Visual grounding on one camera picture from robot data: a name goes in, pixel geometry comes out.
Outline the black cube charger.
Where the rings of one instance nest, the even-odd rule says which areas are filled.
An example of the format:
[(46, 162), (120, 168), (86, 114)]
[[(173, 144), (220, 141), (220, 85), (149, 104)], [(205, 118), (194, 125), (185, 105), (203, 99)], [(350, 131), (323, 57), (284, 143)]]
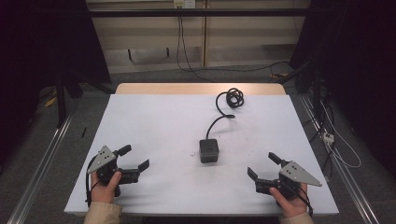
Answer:
[(219, 158), (219, 145), (216, 139), (204, 139), (200, 144), (200, 161), (201, 163), (217, 162)]

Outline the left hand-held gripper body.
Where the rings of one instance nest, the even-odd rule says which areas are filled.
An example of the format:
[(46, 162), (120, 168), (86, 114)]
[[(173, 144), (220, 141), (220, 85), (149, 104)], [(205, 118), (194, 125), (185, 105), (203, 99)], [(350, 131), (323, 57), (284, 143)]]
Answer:
[(137, 183), (139, 178), (139, 170), (121, 169), (117, 165), (118, 150), (112, 151), (108, 146), (103, 146), (89, 162), (87, 175), (96, 172), (101, 184), (107, 185), (116, 172), (121, 172), (121, 179), (115, 188), (115, 197), (120, 196), (120, 185)]

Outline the white wall socket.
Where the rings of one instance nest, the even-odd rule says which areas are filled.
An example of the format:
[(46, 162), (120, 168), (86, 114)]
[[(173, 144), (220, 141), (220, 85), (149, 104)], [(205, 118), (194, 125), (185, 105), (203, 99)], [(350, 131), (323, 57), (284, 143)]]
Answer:
[(173, 0), (174, 8), (196, 8), (195, 0)]

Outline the person's left hand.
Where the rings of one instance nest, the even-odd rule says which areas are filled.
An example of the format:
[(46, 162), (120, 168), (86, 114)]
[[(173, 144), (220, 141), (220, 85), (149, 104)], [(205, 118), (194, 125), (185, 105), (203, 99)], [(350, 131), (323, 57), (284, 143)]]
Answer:
[(91, 174), (91, 180), (94, 187), (91, 188), (91, 196), (93, 202), (114, 203), (115, 188), (120, 182), (121, 172), (116, 172), (109, 183), (105, 186), (101, 185), (96, 172)]

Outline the white table mat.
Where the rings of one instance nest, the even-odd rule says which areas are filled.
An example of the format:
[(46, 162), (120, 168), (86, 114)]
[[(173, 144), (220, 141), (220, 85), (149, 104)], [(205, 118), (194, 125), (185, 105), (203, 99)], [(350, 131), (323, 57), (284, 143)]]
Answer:
[[(149, 160), (135, 184), (123, 185), (117, 204), (143, 216), (274, 216), (274, 199), (260, 194), (248, 167), (275, 179), (274, 152), (296, 161), (316, 179), (324, 178), (287, 95), (248, 95), (232, 111), (214, 95), (115, 94), (110, 97), (88, 155), (102, 146), (131, 152), (119, 158), (123, 169)], [(200, 144), (216, 139), (217, 162), (201, 163)]]

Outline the person's right hand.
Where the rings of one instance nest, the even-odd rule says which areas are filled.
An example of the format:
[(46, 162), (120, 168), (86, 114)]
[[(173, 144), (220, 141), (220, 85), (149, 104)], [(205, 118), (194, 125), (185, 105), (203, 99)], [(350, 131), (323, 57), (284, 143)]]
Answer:
[(299, 197), (287, 200), (277, 189), (270, 188), (271, 195), (283, 210), (283, 217), (296, 217), (307, 212), (307, 205)]

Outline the dark curtain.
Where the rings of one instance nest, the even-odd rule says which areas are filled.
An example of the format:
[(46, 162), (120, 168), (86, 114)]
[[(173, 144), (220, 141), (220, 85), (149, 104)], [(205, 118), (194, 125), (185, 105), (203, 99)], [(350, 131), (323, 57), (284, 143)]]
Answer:
[(290, 66), (310, 60), (396, 178), (396, 0), (310, 0)]
[(87, 0), (0, 0), (0, 174), (24, 136), (40, 92), (78, 98), (110, 81)]

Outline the black horizontal frame bar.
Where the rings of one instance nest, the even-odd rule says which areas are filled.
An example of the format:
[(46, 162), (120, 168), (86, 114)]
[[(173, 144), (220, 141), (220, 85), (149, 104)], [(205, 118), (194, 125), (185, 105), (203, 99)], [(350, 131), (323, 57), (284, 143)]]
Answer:
[(91, 17), (294, 17), (312, 13), (307, 8), (269, 8), (269, 9), (96, 9), (90, 10)]

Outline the metal floor rail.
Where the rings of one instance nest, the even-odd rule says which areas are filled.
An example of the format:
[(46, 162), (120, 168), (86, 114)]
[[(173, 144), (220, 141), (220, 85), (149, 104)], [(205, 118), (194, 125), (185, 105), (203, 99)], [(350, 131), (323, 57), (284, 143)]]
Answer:
[[(318, 133), (321, 133), (319, 131), (320, 130), (319, 121), (318, 119), (314, 118), (313, 105), (310, 102), (309, 97), (300, 96), (300, 99), (307, 115), (311, 119), (310, 122), (313, 124), (316, 131)], [(361, 187), (358, 185), (358, 182), (355, 180), (354, 176), (350, 172), (349, 168), (351, 167), (346, 164), (344, 159), (342, 159), (342, 156), (340, 155), (336, 147), (334, 147), (334, 150), (332, 150), (330, 146), (326, 146), (325, 144), (325, 149), (327, 153), (332, 153), (331, 160), (332, 160), (333, 168), (337, 170), (338, 174), (340, 175), (344, 185), (346, 186), (346, 190), (348, 194), (350, 195), (353, 203), (355, 204), (357, 210), (359, 211), (363, 219), (363, 223), (379, 224), (379, 219), (375, 215), (373, 207), (370, 205), (369, 201), (367, 200), (367, 197), (364, 195), (363, 191), (361, 190)]]
[(62, 125), (56, 129), (49, 146), (47, 147), (43, 158), (30, 179), (26, 189), (18, 200), (7, 224), (24, 224), (27, 215), (35, 201), (35, 198), (44, 182), (44, 179), (50, 169), (50, 166), (55, 158), (55, 155), (64, 140), (71, 120), (74, 115), (70, 114), (66, 117)]

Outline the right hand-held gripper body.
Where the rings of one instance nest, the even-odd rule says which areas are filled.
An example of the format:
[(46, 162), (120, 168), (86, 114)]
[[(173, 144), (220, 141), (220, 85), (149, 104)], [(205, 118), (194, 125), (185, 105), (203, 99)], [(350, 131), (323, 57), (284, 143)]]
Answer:
[(316, 187), (322, 186), (319, 180), (295, 161), (279, 160), (276, 161), (276, 164), (281, 167), (278, 179), (267, 180), (254, 175), (254, 183), (258, 193), (270, 195), (270, 188), (275, 188), (289, 200), (298, 195), (302, 183)]

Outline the black metal stand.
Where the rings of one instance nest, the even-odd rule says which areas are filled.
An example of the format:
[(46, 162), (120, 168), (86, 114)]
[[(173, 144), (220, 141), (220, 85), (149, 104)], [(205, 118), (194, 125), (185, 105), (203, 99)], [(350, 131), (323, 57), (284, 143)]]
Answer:
[(55, 77), (55, 88), (58, 100), (58, 124), (57, 127), (61, 128), (67, 118), (65, 92), (78, 99), (82, 96), (83, 91), (78, 84), (78, 77), (70, 73), (59, 73)]

